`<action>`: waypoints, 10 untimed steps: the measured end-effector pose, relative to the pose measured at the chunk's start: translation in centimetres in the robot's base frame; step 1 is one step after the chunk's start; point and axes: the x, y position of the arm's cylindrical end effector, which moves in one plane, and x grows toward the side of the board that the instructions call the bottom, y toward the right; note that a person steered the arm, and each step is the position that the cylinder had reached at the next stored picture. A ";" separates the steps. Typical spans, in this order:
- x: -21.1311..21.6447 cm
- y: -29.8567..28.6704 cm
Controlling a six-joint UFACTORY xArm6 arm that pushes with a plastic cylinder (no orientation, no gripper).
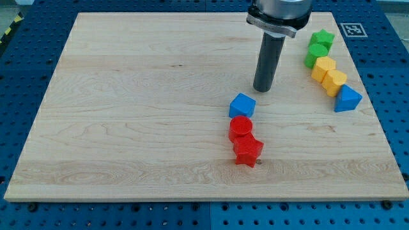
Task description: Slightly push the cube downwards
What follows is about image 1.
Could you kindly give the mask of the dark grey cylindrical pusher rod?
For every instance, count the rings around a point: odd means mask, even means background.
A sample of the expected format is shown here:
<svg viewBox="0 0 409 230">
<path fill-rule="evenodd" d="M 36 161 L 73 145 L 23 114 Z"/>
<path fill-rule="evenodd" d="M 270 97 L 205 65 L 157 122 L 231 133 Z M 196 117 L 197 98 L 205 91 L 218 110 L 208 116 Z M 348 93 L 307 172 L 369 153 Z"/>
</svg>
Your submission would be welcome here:
<svg viewBox="0 0 409 230">
<path fill-rule="evenodd" d="M 253 88 L 259 92 L 271 89 L 285 37 L 276 38 L 263 33 Z"/>
</svg>

